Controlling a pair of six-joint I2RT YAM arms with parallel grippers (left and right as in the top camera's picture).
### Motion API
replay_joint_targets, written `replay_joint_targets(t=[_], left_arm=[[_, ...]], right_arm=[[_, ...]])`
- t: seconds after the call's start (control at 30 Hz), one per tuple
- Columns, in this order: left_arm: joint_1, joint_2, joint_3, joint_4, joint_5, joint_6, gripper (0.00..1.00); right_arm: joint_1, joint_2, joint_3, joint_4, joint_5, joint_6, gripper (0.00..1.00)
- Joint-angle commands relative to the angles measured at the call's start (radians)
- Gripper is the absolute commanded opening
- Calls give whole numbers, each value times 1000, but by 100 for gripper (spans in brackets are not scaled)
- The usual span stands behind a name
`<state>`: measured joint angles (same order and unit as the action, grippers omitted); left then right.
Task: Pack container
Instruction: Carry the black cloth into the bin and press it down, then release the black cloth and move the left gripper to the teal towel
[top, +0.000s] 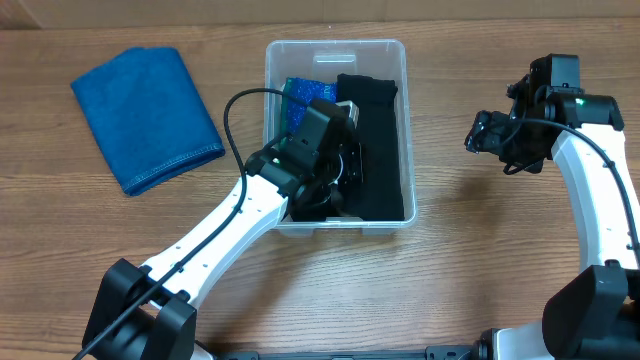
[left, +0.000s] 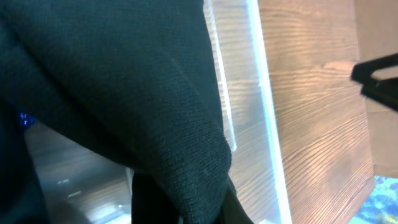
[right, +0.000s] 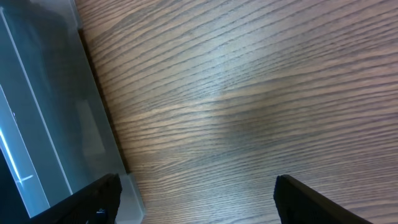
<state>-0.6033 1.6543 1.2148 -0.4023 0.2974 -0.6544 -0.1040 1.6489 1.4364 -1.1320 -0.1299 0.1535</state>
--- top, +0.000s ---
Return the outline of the black cloth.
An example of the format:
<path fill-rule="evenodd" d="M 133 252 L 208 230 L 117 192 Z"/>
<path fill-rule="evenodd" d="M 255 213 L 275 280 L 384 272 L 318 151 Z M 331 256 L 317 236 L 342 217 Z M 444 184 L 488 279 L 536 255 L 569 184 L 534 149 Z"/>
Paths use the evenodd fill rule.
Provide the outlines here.
<path fill-rule="evenodd" d="M 324 222 L 330 217 L 340 217 L 343 203 L 337 185 L 322 185 L 305 202 L 298 203 L 290 216 L 294 222 Z"/>
<path fill-rule="evenodd" d="M 356 133 L 362 147 L 363 182 L 345 193 L 344 211 L 364 221 L 402 221 L 403 196 L 400 182 L 393 80 L 340 74 L 337 99 L 359 108 Z"/>

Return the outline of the clear plastic storage bin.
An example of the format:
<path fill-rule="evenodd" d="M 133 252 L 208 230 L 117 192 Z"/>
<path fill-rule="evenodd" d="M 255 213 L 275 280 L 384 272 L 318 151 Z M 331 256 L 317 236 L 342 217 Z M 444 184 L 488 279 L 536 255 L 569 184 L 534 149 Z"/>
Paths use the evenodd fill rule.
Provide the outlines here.
<path fill-rule="evenodd" d="M 276 229 L 287 237 L 310 237 L 316 230 L 358 229 L 364 235 L 389 235 L 411 226 L 417 216 L 411 114 L 406 51 L 396 39 L 275 40 L 266 48 L 265 85 L 282 90 L 289 77 L 324 83 L 341 73 L 393 80 L 398 87 L 396 115 L 399 177 L 405 218 L 364 221 L 357 217 L 330 217 L 325 222 L 286 220 Z"/>

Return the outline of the blue green sequin cloth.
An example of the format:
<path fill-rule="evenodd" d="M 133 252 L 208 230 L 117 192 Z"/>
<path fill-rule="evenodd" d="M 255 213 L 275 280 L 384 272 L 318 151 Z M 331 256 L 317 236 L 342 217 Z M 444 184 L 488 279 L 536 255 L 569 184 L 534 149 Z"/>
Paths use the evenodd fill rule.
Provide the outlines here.
<path fill-rule="evenodd" d="M 306 107 L 316 98 L 336 102 L 337 84 L 324 83 L 299 77 L 289 77 L 283 92 L 303 102 L 300 105 L 289 98 L 283 98 L 281 103 L 280 127 L 281 132 L 295 134 L 306 112 Z"/>

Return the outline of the blue denim cloth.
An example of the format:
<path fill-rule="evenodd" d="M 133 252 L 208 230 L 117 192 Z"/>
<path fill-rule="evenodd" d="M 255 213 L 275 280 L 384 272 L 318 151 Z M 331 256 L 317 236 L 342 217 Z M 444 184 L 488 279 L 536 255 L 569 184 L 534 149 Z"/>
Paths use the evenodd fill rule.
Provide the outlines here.
<path fill-rule="evenodd" d="M 128 196 L 225 155 L 175 48 L 130 48 L 78 77 L 71 89 Z"/>

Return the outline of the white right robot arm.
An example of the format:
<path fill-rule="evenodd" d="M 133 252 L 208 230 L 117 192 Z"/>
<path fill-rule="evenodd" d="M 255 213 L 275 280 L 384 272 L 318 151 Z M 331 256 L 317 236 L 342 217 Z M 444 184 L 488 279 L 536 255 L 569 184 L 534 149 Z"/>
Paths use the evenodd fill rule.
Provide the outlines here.
<path fill-rule="evenodd" d="M 481 111 L 468 151 L 494 154 L 504 173 L 550 159 L 567 187 L 580 273 L 537 323 L 486 332 L 475 359 L 636 359 L 639 356 L 639 201 L 614 98 L 588 95 L 576 75 L 532 72 L 509 86 L 508 114 Z"/>

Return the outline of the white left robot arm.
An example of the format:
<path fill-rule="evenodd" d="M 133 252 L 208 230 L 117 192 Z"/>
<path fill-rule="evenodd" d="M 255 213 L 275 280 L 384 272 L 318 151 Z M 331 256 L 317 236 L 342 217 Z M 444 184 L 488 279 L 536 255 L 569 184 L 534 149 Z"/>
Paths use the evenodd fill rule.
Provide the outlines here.
<path fill-rule="evenodd" d="M 229 195 L 174 245 L 136 266 L 105 273 L 79 358 L 209 359 L 196 342 L 198 309 L 226 270 L 296 207 L 362 175 L 359 109 L 315 99 L 296 133 L 282 133 L 240 163 Z"/>

